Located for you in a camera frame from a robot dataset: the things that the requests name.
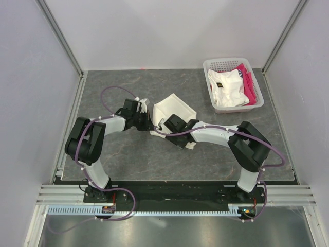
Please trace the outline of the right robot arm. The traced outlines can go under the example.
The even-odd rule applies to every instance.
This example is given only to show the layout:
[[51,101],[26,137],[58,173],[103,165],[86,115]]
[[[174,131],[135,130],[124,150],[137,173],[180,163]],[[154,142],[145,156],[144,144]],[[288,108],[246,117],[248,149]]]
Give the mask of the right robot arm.
[[235,196],[243,203],[253,198],[253,189],[261,166],[269,155],[271,143],[251,123],[211,125],[197,119],[185,122],[173,114],[160,121],[157,131],[181,148],[189,143],[211,143],[229,148],[241,166]]

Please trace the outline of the cream cloth napkin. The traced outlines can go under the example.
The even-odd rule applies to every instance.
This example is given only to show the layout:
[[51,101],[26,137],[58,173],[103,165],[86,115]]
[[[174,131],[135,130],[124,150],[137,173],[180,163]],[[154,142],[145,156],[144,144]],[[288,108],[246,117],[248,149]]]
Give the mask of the cream cloth napkin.
[[[150,134],[165,139],[165,136],[168,135],[169,132],[165,131],[165,133],[163,133],[162,131],[159,131],[158,123],[162,118],[167,119],[172,114],[179,116],[186,122],[191,119],[197,119],[197,113],[190,106],[188,106],[175,94],[171,94],[170,96],[153,106],[152,123],[154,127],[156,127],[156,130],[151,130]],[[171,136],[178,136],[183,134],[185,134],[185,132],[171,134]]]

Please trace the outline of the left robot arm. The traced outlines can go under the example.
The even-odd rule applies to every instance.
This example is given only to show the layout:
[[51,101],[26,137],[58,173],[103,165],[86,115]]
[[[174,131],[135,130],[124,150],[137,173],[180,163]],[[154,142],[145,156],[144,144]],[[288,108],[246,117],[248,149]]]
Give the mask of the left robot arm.
[[65,153],[80,166],[95,197],[108,202],[113,196],[111,179],[100,161],[104,138],[112,133],[136,128],[149,131],[153,128],[148,110],[149,100],[126,99],[123,107],[108,117],[90,119],[78,117],[65,144]]

